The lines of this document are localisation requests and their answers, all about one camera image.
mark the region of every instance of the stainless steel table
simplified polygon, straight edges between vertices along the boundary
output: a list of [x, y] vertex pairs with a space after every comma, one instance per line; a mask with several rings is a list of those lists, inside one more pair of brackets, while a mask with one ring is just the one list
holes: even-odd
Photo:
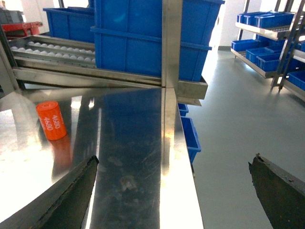
[[[35, 105], [56, 100], [48, 141]], [[58, 89], [0, 99], [0, 222], [90, 155], [100, 161], [82, 228], [203, 228], [173, 89]]]

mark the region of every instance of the blue storage box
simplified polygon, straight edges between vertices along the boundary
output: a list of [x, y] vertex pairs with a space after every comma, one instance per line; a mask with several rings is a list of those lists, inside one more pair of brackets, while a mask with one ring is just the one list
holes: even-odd
[[[161, 77], [161, 38], [92, 27], [98, 68]], [[200, 81], [211, 47], [182, 42], [179, 79]]]
[[285, 43], [285, 40], [280, 40], [280, 41], [270, 40], [269, 41], [269, 46], [277, 46], [277, 45], [283, 46], [284, 43]]
[[267, 50], [273, 51], [274, 53], [282, 52], [283, 46], [282, 45], [275, 45], [275, 46], [267, 46], [265, 47]]
[[246, 16], [253, 16], [254, 17], [254, 16], [262, 14], [262, 13], [266, 13], [266, 12], [240, 13], [240, 14], [237, 15], [237, 22], [247, 24]]
[[[280, 53], [274, 53], [270, 55], [257, 56], [258, 62], [257, 66], [263, 69], [265, 72], [273, 72], [277, 70], [277, 67], [280, 63]], [[303, 64], [295, 59], [292, 59], [289, 64], [289, 70], [294, 70], [297, 67], [303, 66]]]
[[288, 75], [291, 83], [305, 90], [305, 71], [291, 72]]
[[186, 104], [178, 104], [180, 116], [185, 117], [187, 113], [189, 113], [189, 109]]
[[256, 49], [248, 49], [246, 50], [246, 58], [251, 61], [252, 63], [255, 63], [257, 65], [258, 59], [257, 56], [272, 54], [274, 51], [268, 50], [266, 48], [256, 48]]
[[[96, 0], [98, 28], [162, 37], [162, 0]], [[222, 0], [184, 0], [181, 41], [208, 45]]]
[[44, 8], [47, 12], [50, 36], [94, 43], [90, 27], [94, 25], [94, 11], [87, 8]]
[[305, 42], [301, 43], [301, 51], [305, 52]]
[[241, 41], [233, 41], [231, 48], [237, 52], [245, 51], [247, 49], [254, 49], [262, 47], [263, 42], [256, 40], [241, 40]]
[[257, 25], [257, 18], [256, 16], [260, 15], [273, 15], [274, 12], [254, 12], [254, 13], [245, 13], [244, 14], [244, 21], [247, 25], [256, 26]]
[[257, 27], [259, 28], [272, 28], [279, 26], [290, 25], [294, 17], [293, 13], [276, 13], [274, 15], [259, 15], [257, 18]]
[[273, 40], [263, 37], [261, 35], [256, 35], [255, 37], [256, 40], [261, 41], [261, 42], [267, 42], [269, 44], [269, 42], [272, 42]]
[[192, 164], [196, 154], [201, 151], [198, 134], [191, 118], [181, 117], [181, 121], [190, 162]]

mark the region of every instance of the gray epoxy floor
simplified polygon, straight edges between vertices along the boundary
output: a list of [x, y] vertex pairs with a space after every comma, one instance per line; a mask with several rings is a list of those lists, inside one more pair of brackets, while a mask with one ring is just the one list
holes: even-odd
[[305, 181], [305, 103], [231, 52], [208, 54], [202, 107], [189, 106], [202, 152], [193, 163], [205, 229], [272, 229], [248, 162], [255, 154]]

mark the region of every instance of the orange plastic cap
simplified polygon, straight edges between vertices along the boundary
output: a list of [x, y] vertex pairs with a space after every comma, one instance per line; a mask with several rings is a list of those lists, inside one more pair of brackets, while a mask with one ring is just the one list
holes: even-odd
[[67, 134], [58, 102], [40, 103], [36, 106], [36, 112], [47, 139], [58, 140]]

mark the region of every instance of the metal shelf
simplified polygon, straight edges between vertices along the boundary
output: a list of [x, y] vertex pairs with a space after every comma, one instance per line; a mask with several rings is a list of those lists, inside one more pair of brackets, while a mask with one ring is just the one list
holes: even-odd
[[238, 27], [242, 30], [254, 32], [258, 35], [270, 38], [274, 41], [284, 40], [289, 36], [289, 33], [290, 33], [290, 31], [289, 31], [290, 25], [268, 28], [268, 29], [262, 29], [262, 28], [258, 28], [258, 27], [252, 26], [252, 25], [246, 25], [246, 24], [239, 23], [239, 22], [236, 22], [235, 25], [236, 25], [236, 27]]
[[287, 79], [284, 80], [284, 88], [295, 94], [297, 97], [305, 101], [305, 91], [298, 86], [295, 86], [291, 82], [289, 82]]
[[251, 67], [254, 71], [256, 71], [257, 73], [259, 73], [262, 77], [264, 78], [272, 78], [273, 76], [277, 75], [276, 72], [265, 72], [262, 69], [260, 69], [259, 67], [257, 67], [257, 65], [255, 65], [254, 63], [252, 63], [251, 61], [249, 61], [246, 58], [246, 52], [237, 52], [234, 49], [231, 49], [231, 52], [238, 57], [240, 60], [242, 60], [244, 63], [246, 63], [249, 67]]
[[305, 63], [305, 52], [295, 49], [292, 54], [294, 56], [294, 59]]
[[[69, 44], [69, 47], [94, 51], [92, 44], [41, 35], [13, 40], [10, 42], [10, 45], [31, 48], [28, 45], [30, 41], [59, 46]], [[42, 47], [37, 49], [52, 51], [52, 49]], [[18, 68], [14, 68], [13, 72], [17, 79], [25, 82], [53, 84], [63, 87], [162, 87], [162, 79], [157, 77], [98, 69], [92, 63], [78, 60], [41, 56], [18, 51], [13, 51], [13, 54], [18, 64]], [[208, 88], [208, 84], [203, 77], [201, 77], [200, 82], [178, 80], [177, 83], [176, 94], [179, 102], [183, 101], [186, 104], [200, 105], [199, 99], [205, 98]]]

